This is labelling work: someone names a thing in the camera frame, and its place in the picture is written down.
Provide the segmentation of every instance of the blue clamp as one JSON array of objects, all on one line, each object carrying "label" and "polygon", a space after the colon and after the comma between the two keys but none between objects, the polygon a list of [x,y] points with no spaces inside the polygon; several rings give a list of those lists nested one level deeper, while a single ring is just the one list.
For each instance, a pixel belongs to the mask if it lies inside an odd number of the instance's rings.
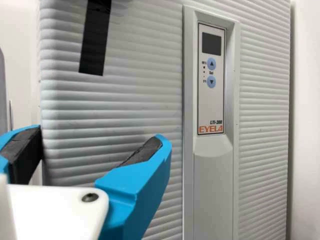
[{"label": "blue clamp", "polygon": [[169,182],[172,153],[165,137],[155,137],[162,146],[149,159],[114,168],[95,181],[109,196],[100,240],[141,240],[153,219]]}]

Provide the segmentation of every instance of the black rubber pad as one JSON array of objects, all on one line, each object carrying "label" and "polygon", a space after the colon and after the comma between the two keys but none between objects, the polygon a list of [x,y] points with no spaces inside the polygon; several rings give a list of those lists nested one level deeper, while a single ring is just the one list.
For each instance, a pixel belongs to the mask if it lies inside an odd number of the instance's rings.
[{"label": "black rubber pad", "polygon": [[10,183],[28,184],[43,159],[40,127],[19,132],[0,151],[9,162]]},{"label": "black rubber pad", "polygon": [[138,150],[136,150],[127,160],[122,162],[118,167],[138,164],[148,161],[160,148],[161,141],[155,136],[149,138]]}]

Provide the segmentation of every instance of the ribbed white panel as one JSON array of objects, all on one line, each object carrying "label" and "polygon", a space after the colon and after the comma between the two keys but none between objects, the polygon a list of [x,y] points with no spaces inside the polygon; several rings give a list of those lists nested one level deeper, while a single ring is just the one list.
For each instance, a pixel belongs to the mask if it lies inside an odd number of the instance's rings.
[{"label": "ribbed white panel", "polygon": [[[113,0],[102,77],[78,73],[87,0],[40,4],[48,181],[92,184],[146,139],[165,135],[173,144],[170,180],[145,240],[182,239],[183,2]],[[283,240],[290,1],[197,2],[241,23],[238,238]]]}]

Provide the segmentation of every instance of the digital display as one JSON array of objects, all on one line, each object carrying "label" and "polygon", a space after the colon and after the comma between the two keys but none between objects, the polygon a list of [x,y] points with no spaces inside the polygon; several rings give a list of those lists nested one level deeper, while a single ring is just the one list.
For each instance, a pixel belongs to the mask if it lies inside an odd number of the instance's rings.
[{"label": "digital display", "polygon": [[202,52],[205,54],[221,56],[221,37],[203,32]]}]

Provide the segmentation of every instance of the screw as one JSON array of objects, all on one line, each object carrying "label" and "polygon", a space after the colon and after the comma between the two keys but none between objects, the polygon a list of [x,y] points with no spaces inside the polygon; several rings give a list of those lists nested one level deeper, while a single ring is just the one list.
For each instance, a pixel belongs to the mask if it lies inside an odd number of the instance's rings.
[{"label": "screw", "polygon": [[99,198],[99,195],[96,194],[96,193],[87,193],[86,195],[84,195],[82,197],[82,202],[85,202],[85,203],[91,203],[91,202],[94,202],[95,200],[97,200]]}]

